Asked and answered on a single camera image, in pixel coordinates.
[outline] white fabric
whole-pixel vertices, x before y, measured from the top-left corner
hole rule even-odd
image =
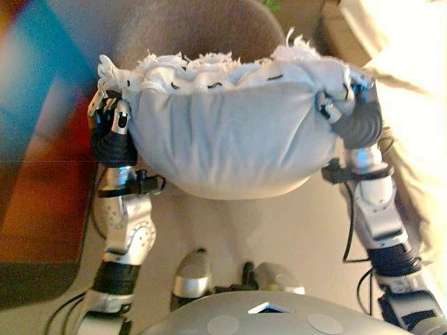
[[[326,91],[350,113],[347,71],[297,38],[250,64],[149,54],[120,70],[101,56],[98,87],[131,104],[129,130],[151,168],[192,195],[254,199],[292,191],[332,158],[335,135],[315,96]]]
[[[421,251],[447,297],[447,1],[419,3],[414,22],[401,26],[369,64],[384,75],[378,82],[385,122],[395,142],[400,169],[412,203],[421,217]]]

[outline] black stitching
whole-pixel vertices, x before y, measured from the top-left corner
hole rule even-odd
[[[282,78],[283,76],[284,76],[284,75],[277,75],[276,77],[268,78],[267,81],[270,81],[270,80],[276,80],[276,79]]]
[[[213,89],[216,86],[222,86],[222,84],[220,82],[215,82],[213,85],[208,86],[209,89]]]
[[[344,100],[346,101],[346,100],[348,100],[348,95],[349,95],[349,88],[347,87],[347,85],[346,84],[343,84],[343,87],[345,88],[345,90],[346,90],[346,96],[344,97]]]

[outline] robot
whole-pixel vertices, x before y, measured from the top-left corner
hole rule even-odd
[[[241,285],[212,289],[210,264],[200,249],[177,270],[174,311],[142,334],[447,334],[443,298],[409,244],[395,206],[393,167],[382,161],[377,147],[382,118],[374,78],[352,68],[351,82],[356,95],[351,116],[324,92],[316,98],[316,109],[346,150],[346,167],[332,159],[322,173],[325,180],[346,186],[351,220],[383,290],[379,305],[386,322],[302,295],[304,289],[287,270],[270,263],[256,269],[248,263]],[[150,196],[162,186],[134,168],[137,153],[127,134],[131,111],[120,94],[98,91],[88,116],[94,155],[107,167],[99,197],[108,233],[73,334],[125,335],[138,271],[156,239]]]

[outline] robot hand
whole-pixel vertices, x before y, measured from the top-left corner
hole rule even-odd
[[[137,151],[127,133],[131,109],[115,91],[97,91],[88,109],[95,159],[107,168],[134,166]]]

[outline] gray chair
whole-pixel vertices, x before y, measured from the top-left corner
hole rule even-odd
[[[190,59],[231,51],[234,59],[253,61],[284,42],[278,21],[257,0],[137,1],[124,17],[113,59],[133,68],[148,50]]]

